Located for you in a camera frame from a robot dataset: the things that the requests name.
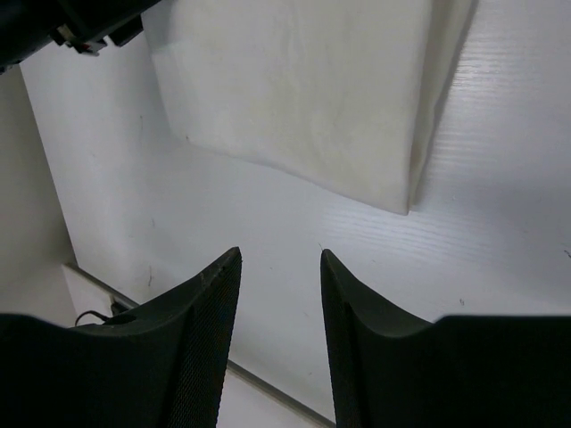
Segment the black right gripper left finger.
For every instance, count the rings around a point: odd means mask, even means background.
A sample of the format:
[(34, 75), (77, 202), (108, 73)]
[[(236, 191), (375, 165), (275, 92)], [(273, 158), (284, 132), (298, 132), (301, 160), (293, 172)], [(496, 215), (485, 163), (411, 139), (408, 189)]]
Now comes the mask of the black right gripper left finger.
[(242, 256), (100, 325), (1, 317), (4, 427), (213, 427)]

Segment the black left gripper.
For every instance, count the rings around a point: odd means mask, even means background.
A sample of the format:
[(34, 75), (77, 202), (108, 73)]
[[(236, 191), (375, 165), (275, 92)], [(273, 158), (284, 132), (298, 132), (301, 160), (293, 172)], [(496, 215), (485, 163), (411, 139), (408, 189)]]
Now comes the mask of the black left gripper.
[(146, 0), (36, 1), (1, 3), (1, 71), (54, 42), (97, 56), (111, 40), (121, 47), (143, 31)]

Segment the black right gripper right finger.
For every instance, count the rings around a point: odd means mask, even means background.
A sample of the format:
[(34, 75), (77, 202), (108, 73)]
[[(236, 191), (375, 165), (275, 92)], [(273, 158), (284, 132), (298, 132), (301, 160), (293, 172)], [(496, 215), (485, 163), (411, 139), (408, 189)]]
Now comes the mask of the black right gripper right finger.
[(430, 323), (320, 258), (339, 427), (567, 427), (570, 320), (447, 316)]

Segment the cream white t shirt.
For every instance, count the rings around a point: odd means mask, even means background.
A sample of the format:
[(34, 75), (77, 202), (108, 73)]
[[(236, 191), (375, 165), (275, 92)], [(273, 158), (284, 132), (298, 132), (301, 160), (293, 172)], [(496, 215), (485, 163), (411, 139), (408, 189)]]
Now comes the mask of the cream white t shirt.
[(172, 132), (405, 215), (472, 1), (161, 1), (143, 26)]

